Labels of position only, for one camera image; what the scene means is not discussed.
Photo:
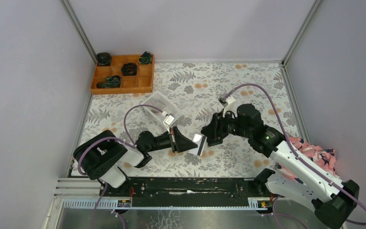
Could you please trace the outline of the grey card with black stripe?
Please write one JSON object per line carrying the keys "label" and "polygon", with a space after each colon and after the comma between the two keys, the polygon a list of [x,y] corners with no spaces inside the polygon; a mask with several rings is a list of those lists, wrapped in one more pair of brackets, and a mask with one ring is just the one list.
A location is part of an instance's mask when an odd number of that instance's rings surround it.
{"label": "grey card with black stripe", "polygon": [[195,134],[193,137],[193,142],[197,145],[196,148],[190,149],[189,154],[201,156],[203,154],[204,148],[207,145],[207,137],[202,134]]}

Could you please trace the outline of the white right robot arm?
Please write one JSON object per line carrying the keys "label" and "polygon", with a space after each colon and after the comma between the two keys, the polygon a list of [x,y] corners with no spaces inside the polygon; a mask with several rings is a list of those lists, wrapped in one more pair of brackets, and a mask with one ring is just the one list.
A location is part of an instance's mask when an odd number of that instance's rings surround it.
{"label": "white right robot arm", "polygon": [[285,140],[284,135],[264,124],[260,112],[252,104],[243,104],[237,112],[215,113],[201,133],[208,146],[218,145],[228,135],[246,138],[253,150],[289,169],[296,181],[270,169],[264,169],[254,184],[256,194],[269,193],[289,198],[313,211],[327,227],[339,229],[356,208],[353,199],[359,196],[359,185],[329,174]]}

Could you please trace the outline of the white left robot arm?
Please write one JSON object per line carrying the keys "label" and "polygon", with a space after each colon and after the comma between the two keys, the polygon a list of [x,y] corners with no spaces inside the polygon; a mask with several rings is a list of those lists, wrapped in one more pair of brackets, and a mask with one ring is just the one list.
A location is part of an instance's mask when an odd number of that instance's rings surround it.
{"label": "white left robot arm", "polygon": [[185,137],[176,126],[159,136],[143,131],[134,146],[127,145],[110,130],[106,130],[77,147],[73,158],[78,163],[80,174],[90,180],[99,180],[110,186],[117,196],[123,196],[128,192],[129,179],[116,166],[119,161],[141,168],[152,159],[149,154],[152,151],[171,149],[174,153],[180,153],[197,148],[198,144]]}

